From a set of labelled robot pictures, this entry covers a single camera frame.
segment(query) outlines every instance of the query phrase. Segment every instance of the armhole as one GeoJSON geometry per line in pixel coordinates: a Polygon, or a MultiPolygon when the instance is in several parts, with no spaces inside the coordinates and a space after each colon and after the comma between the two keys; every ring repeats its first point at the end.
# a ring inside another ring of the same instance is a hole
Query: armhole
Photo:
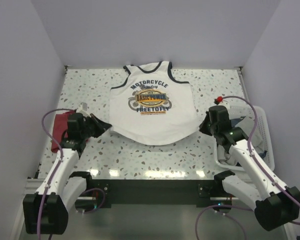
{"type": "Polygon", "coordinates": [[[128,78],[129,78],[131,72],[130,72],[130,70],[127,68],[127,66],[123,66],[123,69],[126,70],[126,72],[127,72],[129,75],[128,75],[127,78],[125,79],[124,83],[122,83],[122,84],[119,85],[119,86],[114,86],[114,87],[112,87],[110,90],[122,88],[122,87],[124,87],[124,86],[127,84],[128,78]]]}
{"type": "Polygon", "coordinates": [[[126,70],[126,72],[127,72],[129,75],[131,74],[131,72],[130,72],[130,70],[129,70],[129,68],[128,68],[127,66],[123,66],[123,69],[126,70]]]}
{"type": "Polygon", "coordinates": [[[177,84],[190,84],[188,81],[177,81],[177,80],[175,80],[175,78],[172,76],[171,69],[172,69],[172,62],[169,62],[169,65],[168,65],[168,76],[169,76],[169,78],[173,82],[175,82],[177,84]]]}

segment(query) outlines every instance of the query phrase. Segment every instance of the cable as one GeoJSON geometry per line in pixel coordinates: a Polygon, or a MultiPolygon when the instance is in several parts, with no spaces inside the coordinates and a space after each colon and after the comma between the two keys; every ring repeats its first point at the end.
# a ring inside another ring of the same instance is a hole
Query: cable
{"type": "MultiPolygon", "coordinates": [[[[211,205],[211,206],[207,206],[205,209],[203,209],[199,214],[198,216],[196,217],[196,220],[195,220],[195,226],[194,226],[194,231],[195,231],[195,236],[196,236],[196,239],[197,240],[200,240],[199,239],[199,234],[198,234],[198,222],[199,222],[199,219],[201,217],[201,215],[208,209],[212,209],[212,208],[220,208],[220,207],[226,207],[226,208],[233,208],[233,209],[239,209],[239,210],[244,210],[244,211],[252,211],[250,208],[246,208],[246,207],[241,207],[241,206],[233,206],[233,205],[211,205]]],[[[244,240],[247,240],[247,232],[245,231],[244,227],[242,226],[242,224],[237,220],[235,219],[234,217],[232,216],[229,216],[225,213],[222,213],[222,212],[218,212],[216,211],[217,213],[219,214],[222,214],[223,216],[227,217],[228,219],[231,219],[233,221],[235,221],[239,227],[241,228],[242,232],[243,232],[243,235],[244,235],[244,240]]]]}
{"type": "Polygon", "coordinates": [[[81,213],[83,214],[90,214],[90,213],[94,213],[95,211],[97,211],[98,209],[100,209],[103,204],[105,203],[105,200],[106,200],[106,193],[105,191],[103,191],[102,189],[100,188],[91,188],[91,189],[88,189],[86,191],[84,191],[82,194],[87,194],[89,192],[92,192],[92,191],[98,191],[98,192],[101,192],[102,193],[102,201],[101,203],[99,204],[99,206],[97,206],[96,208],[90,210],[90,211],[81,211],[81,213]]]}
{"type": "Polygon", "coordinates": [[[47,195],[47,192],[48,192],[48,188],[49,188],[49,185],[54,177],[54,175],[56,174],[60,164],[61,164],[61,160],[62,158],[64,157],[64,151],[62,150],[62,147],[61,145],[59,144],[59,142],[49,133],[49,131],[47,130],[46,126],[45,126],[45,119],[46,117],[51,114],[51,113],[54,113],[54,112],[57,112],[57,111],[72,111],[72,109],[68,109],[68,108],[57,108],[57,109],[54,109],[54,110],[51,110],[51,111],[48,111],[45,115],[43,115],[42,119],[41,119],[41,126],[42,126],[42,129],[43,131],[48,135],[49,138],[52,139],[52,141],[54,141],[59,150],[60,150],[60,158],[59,158],[59,161],[57,162],[57,164],[55,165],[55,168],[53,169],[47,183],[46,183],[46,187],[43,191],[43,195],[42,195],[42,198],[41,198],[41,202],[40,202],[40,207],[39,207],[39,212],[38,212],[38,219],[37,219],[37,223],[36,223],[36,234],[38,236],[38,240],[41,240],[41,217],[42,217],[42,212],[43,212],[43,209],[44,209],[44,204],[45,204],[45,199],[46,199],[46,195],[47,195]]]}
{"type": "MultiPolygon", "coordinates": [[[[286,192],[286,190],[284,190],[278,183],[275,182],[274,178],[264,169],[264,167],[260,164],[260,162],[258,161],[258,159],[253,154],[251,140],[252,140],[252,135],[254,134],[254,132],[255,132],[255,130],[257,128],[257,124],[258,124],[258,115],[257,115],[256,109],[254,108],[254,106],[250,102],[248,102],[247,100],[245,100],[243,97],[240,97],[240,96],[225,96],[225,97],[223,97],[223,99],[230,99],[230,98],[240,99],[240,100],[246,102],[251,107],[251,109],[253,111],[253,114],[254,114],[254,125],[253,125],[252,131],[251,131],[251,133],[250,133],[250,135],[248,137],[248,149],[249,149],[249,152],[250,152],[250,154],[251,154],[254,162],[262,170],[262,172],[268,177],[268,179],[272,183],[274,183],[274,185],[282,193],[284,193],[294,204],[296,204],[300,208],[300,202],[298,202],[297,200],[295,200],[289,193],[286,192]]],[[[297,222],[297,221],[292,221],[291,223],[292,224],[296,224],[296,225],[300,225],[300,222],[297,222]]]]}

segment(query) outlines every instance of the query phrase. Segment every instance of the black trim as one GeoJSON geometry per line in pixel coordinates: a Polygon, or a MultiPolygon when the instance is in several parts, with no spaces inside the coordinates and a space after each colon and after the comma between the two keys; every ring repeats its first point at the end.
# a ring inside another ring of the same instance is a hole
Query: black trim
{"type": "Polygon", "coordinates": [[[169,78],[170,78],[172,81],[174,81],[174,82],[177,83],[177,84],[190,84],[188,81],[177,81],[177,80],[172,76],[171,69],[172,69],[172,62],[169,62],[169,65],[168,65],[168,76],[169,76],[169,78]]]}
{"type": "Polygon", "coordinates": [[[126,70],[126,72],[130,75],[131,74],[131,72],[130,72],[130,70],[129,70],[129,68],[127,67],[127,66],[123,66],[123,69],[124,70],[126,70]]]}
{"type": "Polygon", "coordinates": [[[127,77],[127,78],[125,79],[124,83],[122,83],[120,86],[114,86],[114,87],[112,87],[110,90],[112,90],[112,89],[119,89],[119,88],[124,87],[124,86],[127,84],[127,82],[128,82],[128,78],[129,78],[129,77],[127,77]]]}
{"type": "Polygon", "coordinates": [[[150,74],[150,73],[155,72],[155,71],[160,67],[161,64],[162,64],[162,61],[160,61],[160,62],[158,63],[158,66],[156,66],[153,70],[150,70],[150,71],[146,71],[146,70],[142,69],[142,68],[139,67],[139,66],[136,66],[136,67],[137,67],[138,69],[140,69],[143,73],[145,73],[145,74],[150,74]]]}

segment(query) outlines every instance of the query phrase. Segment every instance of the neckline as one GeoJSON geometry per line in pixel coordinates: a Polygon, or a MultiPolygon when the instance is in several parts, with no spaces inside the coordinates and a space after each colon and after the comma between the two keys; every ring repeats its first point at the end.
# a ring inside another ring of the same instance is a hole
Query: neckline
{"type": "Polygon", "coordinates": [[[153,72],[155,72],[156,70],[158,70],[158,68],[160,67],[161,64],[162,64],[162,61],[160,61],[160,62],[158,63],[158,65],[157,65],[154,69],[149,70],[149,71],[146,71],[146,70],[142,69],[142,68],[139,67],[139,66],[136,66],[136,67],[137,67],[138,69],[140,69],[140,71],[142,71],[143,73],[145,73],[145,74],[150,74],[150,73],[153,73],[153,72]]]}

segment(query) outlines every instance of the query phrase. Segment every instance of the graphic print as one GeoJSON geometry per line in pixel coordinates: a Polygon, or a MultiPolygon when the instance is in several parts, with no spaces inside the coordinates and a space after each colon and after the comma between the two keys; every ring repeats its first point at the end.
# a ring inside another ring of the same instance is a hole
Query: graphic print
{"type": "Polygon", "coordinates": [[[158,90],[158,86],[141,85],[140,91],[134,91],[128,99],[128,105],[141,115],[166,114],[172,103],[165,92],[158,90]]]}

